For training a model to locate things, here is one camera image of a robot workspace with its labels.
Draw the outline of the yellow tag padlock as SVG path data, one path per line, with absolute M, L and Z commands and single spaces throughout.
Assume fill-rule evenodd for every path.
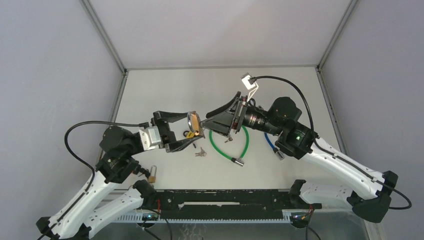
M 183 132 L 183 136 L 184 136 L 186 139 L 191 139 L 191 138 L 193 138 L 193 137 L 195 137 L 195 136 L 196 136 L 196 133 L 195 133 L 195 132 L 192 132 L 192 131 L 190 131 L 190 130 L 185 130 L 185 131 Z

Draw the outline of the green lock silver keys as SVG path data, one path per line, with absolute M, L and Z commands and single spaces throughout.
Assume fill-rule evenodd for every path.
M 231 141 L 233 141 L 233 138 L 229 137 L 224 143 L 228 143 L 228 142 L 231 142 Z

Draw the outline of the large brass padlock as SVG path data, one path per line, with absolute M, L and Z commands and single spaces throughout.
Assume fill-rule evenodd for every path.
M 190 132 L 194 133 L 196 136 L 202 134 L 201 120 L 196 111 L 190 111 L 187 113 L 187 123 Z

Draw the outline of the brass padlock silver keys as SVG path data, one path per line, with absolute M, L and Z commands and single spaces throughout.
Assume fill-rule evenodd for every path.
M 207 155 L 206 151 L 201 147 L 200 152 L 195 153 L 196 157 L 205 157 Z

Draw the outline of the blue cable lock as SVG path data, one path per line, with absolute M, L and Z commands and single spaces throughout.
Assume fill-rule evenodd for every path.
M 270 140 L 270 138 L 269 138 L 269 136 L 266 132 L 264 132 L 264 137 L 265 137 L 268 145 L 271 147 L 272 151 L 274 152 L 274 154 L 278 157 L 278 159 L 280 161 L 282 161 L 285 158 L 284 154 L 271 142 L 271 140 Z

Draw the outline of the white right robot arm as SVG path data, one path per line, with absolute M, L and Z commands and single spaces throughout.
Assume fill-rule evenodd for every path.
M 322 185 L 295 180 L 289 190 L 293 207 L 348 208 L 363 220 L 380 223 L 390 209 L 398 176 L 368 168 L 336 150 L 299 122 L 301 114 L 289 97 L 278 97 L 264 110 L 237 93 L 230 102 L 207 113 L 200 124 L 225 137 L 242 127 L 277 136 L 274 145 L 284 155 L 314 164 L 342 181 L 341 185 Z

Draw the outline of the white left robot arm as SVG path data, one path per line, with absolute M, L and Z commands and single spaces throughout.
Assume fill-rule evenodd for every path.
M 157 192 L 135 155 L 156 149 L 180 152 L 203 135 L 195 111 L 156 111 L 150 122 L 135 124 L 105 121 L 100 148 L 103 157 L 90 166 L 91 175 L 77 194 L 56 214 L 41 217 L 36 226 L 41 237 L 52 240 L 89 240 L 119 216 L 138 208 L 151 209 Z M 119 198 L 104 206 L 101 201 L 116 190 L 131 174 L 142 173 Z

